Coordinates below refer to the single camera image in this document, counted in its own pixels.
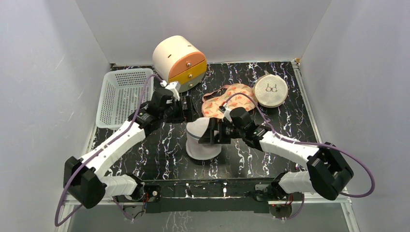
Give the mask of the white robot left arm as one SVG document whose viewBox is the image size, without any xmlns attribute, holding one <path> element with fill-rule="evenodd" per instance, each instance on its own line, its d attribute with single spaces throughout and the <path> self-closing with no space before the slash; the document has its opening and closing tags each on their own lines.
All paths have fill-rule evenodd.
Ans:
<svg viewBox="0 0 410 232">
<path fill-rule="evenodd" d="M 145 195 L 143 180 L 133 174 L 106 176 L 108 169 L 161 124 L 188 123 L 198 117 L 191 96 L 181 96 L 163 87 L 156 89 L 151 100 L 139 102 L 122 126 L 96 149 L 78 159 L 70 157 L 66 160 L 64 192 L 87 209 L 108 197 L 123 195 L 132 201 L 142 200 Z"/>
</svg>

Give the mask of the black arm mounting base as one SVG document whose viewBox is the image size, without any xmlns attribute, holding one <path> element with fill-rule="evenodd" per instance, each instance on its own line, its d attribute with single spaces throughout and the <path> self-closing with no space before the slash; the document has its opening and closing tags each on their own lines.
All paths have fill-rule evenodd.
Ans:
<svg viewBox="0 0 410 232">
<path fill-rule="evenodd" d="M 125 206 L 141 205 L 147 213 L 176 211 L 252 211 L 288 217 L 297 211 L 300 193 L 276 197 L 270 178 L 146 181 L 137 196 L 118 196 Z"/>
</svg>

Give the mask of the floral peach bra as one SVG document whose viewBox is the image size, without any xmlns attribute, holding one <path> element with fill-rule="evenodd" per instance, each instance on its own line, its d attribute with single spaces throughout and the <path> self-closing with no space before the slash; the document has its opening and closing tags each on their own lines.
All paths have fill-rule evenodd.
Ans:
<svg viewBox="0 0 410 232">
<path fill-rule="evenodd" d="M 219 106 L 226 103 L 228 98 L 236 93 L 243 93 L 258 103 L 251 87 L 244 84 L 224 85 L 202 97 L 203 104 L 201 110 L 203 116 L 222 119 L 223 113 L 219 110 Z M 243 107 L 246 111 L 251 111 L 255 108 L 255 104 L 242 94 L 234 96 L 227 103 L 230 109 Z"/>
</svg>

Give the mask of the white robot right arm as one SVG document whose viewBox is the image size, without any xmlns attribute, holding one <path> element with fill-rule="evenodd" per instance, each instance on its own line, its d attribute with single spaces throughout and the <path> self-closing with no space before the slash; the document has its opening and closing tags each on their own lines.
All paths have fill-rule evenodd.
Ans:
<svg viewBox="0 0 410 232">
<path fill-rule="evenodd" d="M 317 193 L 335 200 L 353 178 L 354 172 L 341 153 L 330 143 L 305 145 L 301 141 L 277 135 L 271 128 L 258 125 L 242 107 L 233 109 L 224 119 L 210 118 L 201 144 L 228 144 L 242 139 L 249 147 L 284 157 L 305 168 L 301 172 L 283 172 L 262 190 L 262 199 L 285 200 L 295 192 Z"/>
</svg>

